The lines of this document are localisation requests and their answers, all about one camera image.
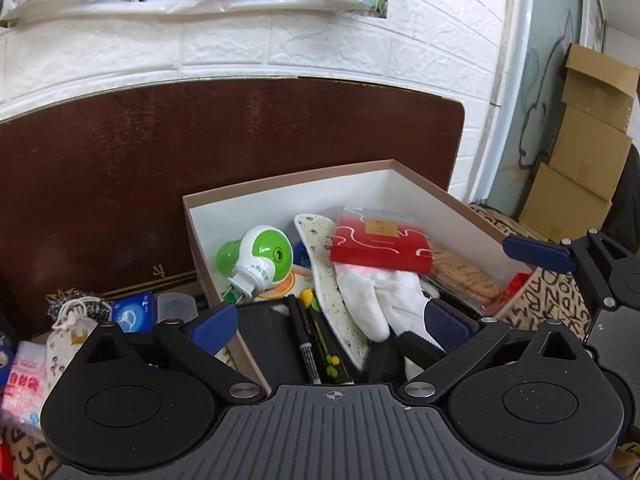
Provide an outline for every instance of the pink plastic package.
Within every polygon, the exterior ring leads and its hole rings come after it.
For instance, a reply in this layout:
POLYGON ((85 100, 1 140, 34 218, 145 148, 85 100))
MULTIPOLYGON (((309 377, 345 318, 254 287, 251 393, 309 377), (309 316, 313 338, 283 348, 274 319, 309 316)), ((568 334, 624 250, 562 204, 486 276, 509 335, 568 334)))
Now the pink plastic package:
POLYGON ((2 422, 42 440, 40 410, 45 399, 46 346, 22 341, 2 398, 2 422))

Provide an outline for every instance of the stacked cardboard box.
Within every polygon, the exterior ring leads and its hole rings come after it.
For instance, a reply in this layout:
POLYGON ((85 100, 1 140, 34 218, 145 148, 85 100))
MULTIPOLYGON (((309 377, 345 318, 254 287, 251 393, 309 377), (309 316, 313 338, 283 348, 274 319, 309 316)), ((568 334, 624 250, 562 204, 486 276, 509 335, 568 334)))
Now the stacked cardboard box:
POLYGON ((631 138, 626 134, 638 70, 572 44, 562 101, 567 104, 549 165, 541 165, 520 222, 554 242, 600 228, 631 138))

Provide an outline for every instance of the red gift box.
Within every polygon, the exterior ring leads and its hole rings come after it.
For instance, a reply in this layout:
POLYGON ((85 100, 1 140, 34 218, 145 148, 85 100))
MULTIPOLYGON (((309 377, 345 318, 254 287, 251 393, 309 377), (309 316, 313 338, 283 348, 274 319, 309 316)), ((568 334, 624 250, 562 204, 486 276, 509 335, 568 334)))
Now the red gift box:
POLYGON ((427 274, 433 258, 417 219, 345 207, 331 245, 331 261, 427 274))

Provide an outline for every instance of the white brick wallpaper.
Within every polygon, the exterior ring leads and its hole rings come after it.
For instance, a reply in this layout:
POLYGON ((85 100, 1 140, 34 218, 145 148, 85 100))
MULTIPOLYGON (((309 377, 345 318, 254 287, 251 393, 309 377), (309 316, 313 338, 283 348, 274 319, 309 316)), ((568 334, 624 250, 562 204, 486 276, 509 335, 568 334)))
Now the white brick wallpaper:
POLYGON ((462 102, 461 198, 489 107, 505 0, 390 0, 388 18, 279 12, 79 18, 0 29, 0 120, 94 92, 212 77, 318 76, 462 102))

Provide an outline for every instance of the scratched wood surface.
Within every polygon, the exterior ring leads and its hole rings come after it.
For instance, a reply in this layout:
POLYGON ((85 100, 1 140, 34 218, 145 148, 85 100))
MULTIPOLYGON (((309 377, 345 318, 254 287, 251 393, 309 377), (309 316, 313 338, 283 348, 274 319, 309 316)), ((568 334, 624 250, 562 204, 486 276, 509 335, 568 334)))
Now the scratched wood surface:
POLYGON ((184 194, 383 158, 446 189, 463 117, 430 94, 300 78, 129 89, 0 124, 0 301, 38 333, 47 295, 189 276, 184 194))

